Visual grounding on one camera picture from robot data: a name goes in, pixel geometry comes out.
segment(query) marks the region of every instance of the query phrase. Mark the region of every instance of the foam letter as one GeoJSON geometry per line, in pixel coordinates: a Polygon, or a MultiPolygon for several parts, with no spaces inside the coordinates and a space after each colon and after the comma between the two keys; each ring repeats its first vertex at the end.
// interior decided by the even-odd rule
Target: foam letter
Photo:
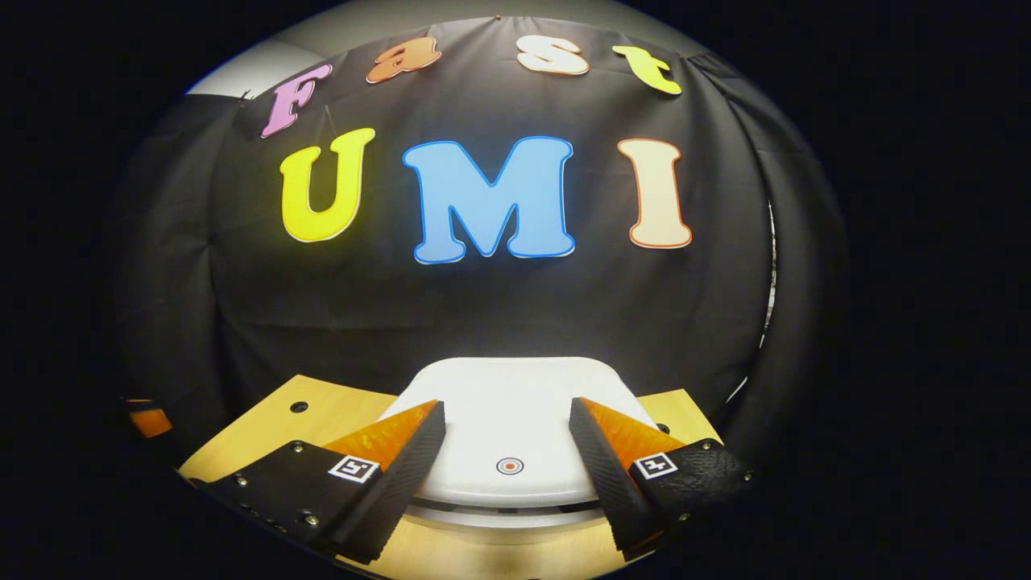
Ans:
{"type": "Polygon", "coordinates": [[[439,264],[465,255],[465,243],[455,239],[452,230],[452,212],[485,257],[494,254],[516,211],[519,225],[508,240],[513,255],[551,258],[571,252],[575,241],[566,233],[562,171],[572,153],[572,145],[563,139],[520,139],[491,183],[455,141],[409,148],[402,160],[419,175],[423,203],[423,242],[415,247],[415,260],[439,264]]]}
{"type": "Polygon", "coordinates": [[[330,143],[329,149],[337,155],[336,197],[325,211],[312,211],[308,195],[311,165],[322,149],[309,146],[282,160],[282,225],[290,235],[300,241],[323,241],[347,229],[361,200],[365,143],[375,135],[369,128],[356,129],[330,143]]]}
{"type": "Polygon", "coordinates": [[[668,80],[659,70],[669,70],[669,65],[652,57],[652,54],[638,46],[612,46],[618,54],[627,57],[630,69],[634,71],[637,78],[640,78],[648,87],[659,89],[670,95],[679,95],[680,86],[672,80],[668,80]]]}
{"type": "Polygon", "coordinates": [[[565,38],[533,34],[517,40],[516,46],[523,50],[516,58],[530,70],[584,74],[591,69],[586,60],[573,54],[579,52],[579,46],[565,38]]]}
{"type": "Polygon", "coordinates": [[[637,224],[630,240],[644,247],[683,247],[691,243],[691,229],[680,220],[673,163],[680,151],[653,139],[625,139],[617,145],[630,158],[637,176],[637,224]]]}
{"type": "Polygon", "coordinates": [[[304,74],[279,84],[275,90],[275,102],[272,103],[272,114],[268,117],[268,125],[262,129],[261,136],[265,137],[286,129],[297,121],[297,113],[294,112],[294,103],[302,107],[308,103],[311,93],[315,90],[315,79],[326,78],[333,72],[333,66],[324,64],[319,68],[305,72],[304,74]]]}
{"type": "Polygon", "coordinates": [[[397,46],[387,50],[376,57],[376,66],[365,75],[365,79],[371,83],[387,80],[402,72],[430,66],[440,58],[440,53],[436,52],[437,39],[432,36],[414,38],[407,42],[401,42],[397,46]]]}

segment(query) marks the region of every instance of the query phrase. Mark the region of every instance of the orange letter a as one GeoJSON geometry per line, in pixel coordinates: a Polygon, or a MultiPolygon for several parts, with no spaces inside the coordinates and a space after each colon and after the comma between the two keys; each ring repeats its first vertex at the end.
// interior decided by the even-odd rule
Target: orange letter a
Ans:
{"type": "Polygon", "coordinates": [[[376,57],[377,64],[369,71],[365,79],[374,84],[401,72],[410,72],[429,66],[440,58],[436,46],[437,39],[432,36],[401,42],[376,57]]]}

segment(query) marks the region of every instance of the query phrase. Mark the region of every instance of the black fabric backdrop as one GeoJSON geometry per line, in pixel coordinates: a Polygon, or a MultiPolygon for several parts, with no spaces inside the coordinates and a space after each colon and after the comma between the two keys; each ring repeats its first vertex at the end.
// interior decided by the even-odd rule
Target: black fabric backdrop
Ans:
{"type": "MultiPolygon", "coordinates": [[[[296,123],[269,138],[272,90],[250,101],[187,96],[140,146],[117,196],[111,276],[127,397],[158,400],[192,451],[294,375],[399,395],[427,365],[455,356],[585,356],[637,396],[684,388],[729,444],[754,460],[806,387],[823,329],[843,297],[843,225],[820,163],[747,80],[699,47],[680,56],[593,27],[474,19],[385,38],[330,59],[296,123]],[[527,34],[569,39],[591,64],[566,76],[517,60],[527,34]],[[433,36],[442,57],[369,84],[377,55],[433,36]],[[671,66],[678,96],[646,86],[613,45],[671,66]],[[328,207],[336,136],[375,129],[361,205],[333,239],[284,228],[279,164],[319,145],[311,206],[328,207]],[[532,135],[572,143],[566,229],[576,249],[520,259],[470,248],[417,262],[420,143],[455,140],[493,180],[532,135]],[[669,142],[681,215],[676,249],[629,239],[637,218],[625,138],[669,142]],[[758,357],[771,275],[767,202],[778,224],[777,302],[758,357]],[[734,399],[733,413],[720,414],[734,399]]],[[[514,233],[516,219],[502,239],[514,233]]]]}

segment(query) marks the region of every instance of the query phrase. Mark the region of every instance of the orange object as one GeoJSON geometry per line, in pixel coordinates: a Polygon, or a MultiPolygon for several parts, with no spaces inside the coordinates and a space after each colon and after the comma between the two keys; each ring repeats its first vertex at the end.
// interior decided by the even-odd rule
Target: orange object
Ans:
{"type": "Polygon", "coordinates": [[[436,400],[428,401],[419,407],[412,407],[383,421],[362,428],[324,445],[323,448],[342,455],[355,455],[376,462],[379,464],[379,469],[387,471],[436,404],[436,400]]]}
{"type": "Polygon", "coordinates": [[[402,72],[430,66],[439,58],[436,38],[432,36],[412,38],[376,57],[376,66],[365,76],[365,80],[374,84],[402,72]]]}
{"type": "Polygon", "coordinates": [[[169,432],[172,429],[171,421],[168,420],[165,412],[161,409],[134,411],[129,413],[129,418],[132,419],[133,423],[136,423],[136,429],[138,429],[139,433],[143,434],[143,437],[146,439],[158,437],[159,435],[169,432]]]}
{"type": "Polygon", "coordinates": [[[583,399],[584,407],[594,417],[601,428],[608,446],[623,465],[624,471],[630,471],[630,466],[636,459],[665,453],[684,447],[684,443],[668,435],[650,428],[636,419],[631,419],[619,411],[614,411],[591,400],[583,399]]]}

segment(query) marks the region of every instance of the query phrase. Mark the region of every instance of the red dot target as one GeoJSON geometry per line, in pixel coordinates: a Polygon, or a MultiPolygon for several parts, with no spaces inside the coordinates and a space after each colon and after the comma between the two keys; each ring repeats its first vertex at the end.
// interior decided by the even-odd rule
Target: red dot target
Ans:
{"type": "Polygon", "coordinates": [[[523,462],[514,457],[505,457],[498,462],[498,471],[506,476],[513,476],[523,471],[523,462]]]}

